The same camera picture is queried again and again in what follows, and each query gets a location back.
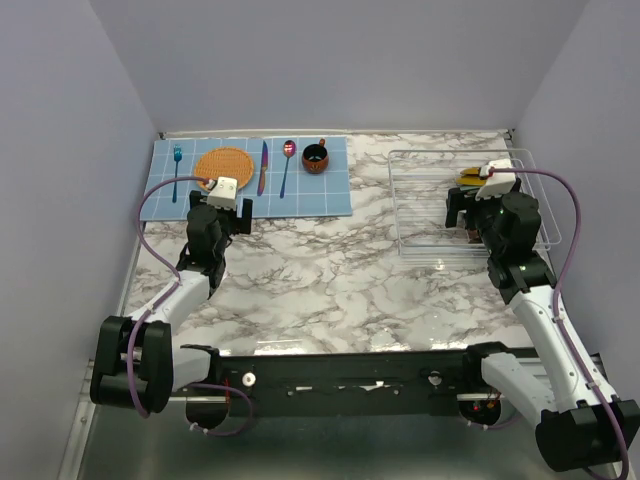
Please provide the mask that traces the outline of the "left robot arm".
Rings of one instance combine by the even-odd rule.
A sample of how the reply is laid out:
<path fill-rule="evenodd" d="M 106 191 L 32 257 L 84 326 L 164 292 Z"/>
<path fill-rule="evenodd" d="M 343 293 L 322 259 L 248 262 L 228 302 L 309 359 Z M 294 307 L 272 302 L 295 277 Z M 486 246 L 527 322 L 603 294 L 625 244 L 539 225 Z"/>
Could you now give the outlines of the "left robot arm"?
<path fill-rule="evenodd" d="M 127 316 L 102 323 L 90 384 L 96 404 L 132 408 L 147 417 L 161 412 L 172 393 L 191 386 L 214 393 L 222 380 L 219 350 L 176 343 L 172 331 L 209 301 L 222 283 L 232 237 L 251 233 L 253 201 L 231 210 L 190 193 L 187 243 L 171 268 L 176 278 Z"/>

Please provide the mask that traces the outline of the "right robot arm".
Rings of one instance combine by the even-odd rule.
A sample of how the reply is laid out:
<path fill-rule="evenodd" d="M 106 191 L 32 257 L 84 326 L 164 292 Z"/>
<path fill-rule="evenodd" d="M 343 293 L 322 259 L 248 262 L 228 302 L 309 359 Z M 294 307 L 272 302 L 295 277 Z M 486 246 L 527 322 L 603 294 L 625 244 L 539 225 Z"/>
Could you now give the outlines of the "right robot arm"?
<path fill-rule="evenodd" d="M 465 221 L 489 253 L 492 284 L 525 327 L 548 381 L 542 383 L 500 347 L 481 348 L 464 362 L 460 379 L 469 390 L 491 386 L 505 395 L 533 427 L 547 465 L 556 472 L 622 465 L 639 430 L 639 406 L 621 399 L 588 355 L 559 295 L 558 282 L 534 249 L 541 226 L 538 201 L 516 189 L 476 200 L 470 189 L 452 188 L 445 225 Z"/>

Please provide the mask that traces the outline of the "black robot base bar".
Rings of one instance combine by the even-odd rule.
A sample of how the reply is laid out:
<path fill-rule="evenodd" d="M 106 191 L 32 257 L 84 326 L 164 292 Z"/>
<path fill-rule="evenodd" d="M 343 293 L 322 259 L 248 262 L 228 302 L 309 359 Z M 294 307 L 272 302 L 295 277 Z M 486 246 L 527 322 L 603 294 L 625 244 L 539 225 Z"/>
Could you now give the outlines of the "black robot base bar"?
<path fill-rule="evenodd" d="M 454 416 L 460 398 L 485 399 L 480 361 L 506 353 L 500 342 L 463 350 L 218 357 L 211 377 L 177 397 L 214 397 L 212 385 L 241 390 L 232 413 L 248 405 L 262 417 Z"/>

